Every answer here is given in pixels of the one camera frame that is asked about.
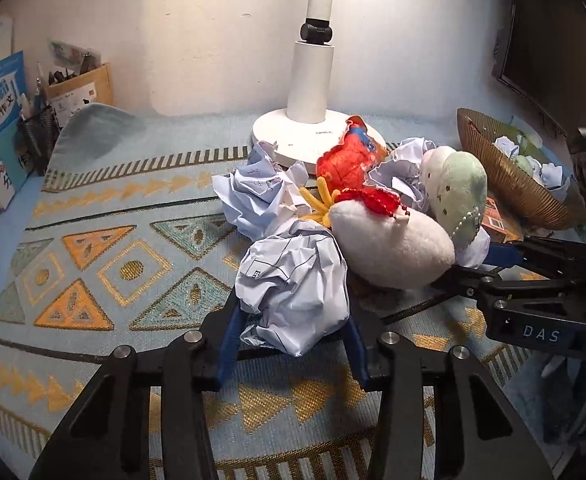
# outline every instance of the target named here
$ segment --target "ribbed bowl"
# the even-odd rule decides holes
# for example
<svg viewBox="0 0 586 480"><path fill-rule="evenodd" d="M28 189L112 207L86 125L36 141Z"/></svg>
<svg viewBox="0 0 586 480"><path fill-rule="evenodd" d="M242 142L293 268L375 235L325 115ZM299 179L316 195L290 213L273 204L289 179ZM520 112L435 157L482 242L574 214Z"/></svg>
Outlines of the ribbed bowl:
<svg viewBox="0 0 586 480"><path fill-rule="evenodd" d="M493 143L506 135L506 124L489 116L460 108L457 131L462 148L482 163L489 189L506 203L513 213L528 224L546 229L568 229L576 225L569 209L543 186L520 170Z"/></svg>

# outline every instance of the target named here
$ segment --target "black stripe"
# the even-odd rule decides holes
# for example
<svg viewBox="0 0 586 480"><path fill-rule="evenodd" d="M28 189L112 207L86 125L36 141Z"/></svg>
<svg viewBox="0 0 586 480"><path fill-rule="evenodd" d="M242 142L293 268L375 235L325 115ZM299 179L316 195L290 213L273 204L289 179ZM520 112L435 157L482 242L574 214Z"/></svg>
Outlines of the black stripe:
<svg viewBox="0 0 586 480"><path fill-rule="evenodd" d="M80 218L70 218L67 220L60 220L59 222L52 222L50 224L40 225L37 227L27 227L25 231L39 231L41 229L46 229L49 227L56 227L59 225L64 224L72 224L75 222L83 222L84 220L95 220L96 218L104 218L106 216L113 216L113 215L120 215L123 213L131 213L134 211L145 211L147 209L160 209L163 207L171 207L174 205L188 205L188 204L196 204L198 202L211 202L212 200L218 200L217 196L205 196L202 198L190 198L188 200L178 200L176 202L164 202L161 204L148 204L148 205L141 205L138 207L130 207L125 209L118 209L116 211L109 211L108 213L96 213L94 215L87 215Z"/></svg>
<svg viewBox="0 0 586 480"><path fill-rule="evenodd" d="M0 339L0 345L8 348L15 348L22 352L29 352L29 354L43 355L45 357L52 357L54 359L63 359L65 361L76 361L80 363L94 363L101 365L109 356L106 355L91 355L91 354L72 354L70 352L59 352L48 348L38 348L36 346L23 345L22 343L15 343Z"/></svg>

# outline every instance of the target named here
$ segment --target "teal triangle pattern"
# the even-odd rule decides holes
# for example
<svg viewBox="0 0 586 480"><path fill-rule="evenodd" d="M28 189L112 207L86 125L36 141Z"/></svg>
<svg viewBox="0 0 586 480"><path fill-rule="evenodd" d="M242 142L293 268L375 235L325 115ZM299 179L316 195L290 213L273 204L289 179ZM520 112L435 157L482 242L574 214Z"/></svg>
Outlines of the teal triangle pattern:
<svg viewBox="0 0 586 480"><path fill-rule="evenodd" d="M0 321L24 325L24 311L13 282L0 293Z"/></svg>
<svg viewBox="0 0 586 480"><path fill-rule="evenodd" d="M17 278L52 241L53 238L47 238L46 240L18 244L16 252L11 258L11 270L14 276Z"/></svg>
<svg viewBox="0 0 586 480"><path fill-rule="evenodd" d="M227 302L231 287L195 267L129 324L131 330L197 328Z"/></svg>
<svg viewBox="0 0 586 480"><path fill-rule="evenodd" d="M223 214L164 220L151 227L194 260L201 260L235 229Z"/></svg>

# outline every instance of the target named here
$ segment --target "plush toy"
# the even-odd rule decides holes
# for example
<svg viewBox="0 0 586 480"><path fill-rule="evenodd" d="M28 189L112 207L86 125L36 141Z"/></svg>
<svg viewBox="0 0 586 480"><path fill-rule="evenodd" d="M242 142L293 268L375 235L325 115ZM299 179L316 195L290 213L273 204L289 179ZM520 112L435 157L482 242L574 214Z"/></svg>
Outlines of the plush toy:
<svg viewBox="0 0 586 480"><path fill-rule="evenodd" d="M440 146L424 154L421 178L438 223L463 250L477 235L486 206L486 171L471 153Z"/></svg>
<svg viewBox="0 0 586 480"><path fill-rule="evenodd" d="M349 269L372 285L427 285L455 262L444 229L386 189L342 190L327 214Z"/></svg>
<svg viewBox="0 0 586 480"><path fill-rule="evenodd" d="M317 159L315 174L326 179L329 192L347 187L359 189L369 170L387 156L387 149L367 135L367 127L359 116L346 120L340 142Z"/></svg>

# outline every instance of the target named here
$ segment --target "patterned tablecloth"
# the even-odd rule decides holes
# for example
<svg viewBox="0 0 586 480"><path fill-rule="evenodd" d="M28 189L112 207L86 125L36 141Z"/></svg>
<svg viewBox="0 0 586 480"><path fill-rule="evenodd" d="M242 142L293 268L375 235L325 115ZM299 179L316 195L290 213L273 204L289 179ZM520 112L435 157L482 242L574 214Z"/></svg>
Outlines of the patterned tablecloth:
<svg viewBox="0 0 586 480"><path fill-rule="evenodd" d="M63 132L0 297L0 454L20 478L97 370L93 356L165 346L225 303L249 241L225 221L211 176L244 164L252 121L143 120L92 105ZM361 301L391 314L434 294L370 289ZM486 338L473 300L393 326L426 348L467 345L540 434L542 357ZM160 395L151 394L151 478L163 478ZM220 478L364 478L379 399L359 389L341 342L241 361L204 397ZM433 405L426 388L428 479ZM561 449L544 452L554 462Z"/></svg>

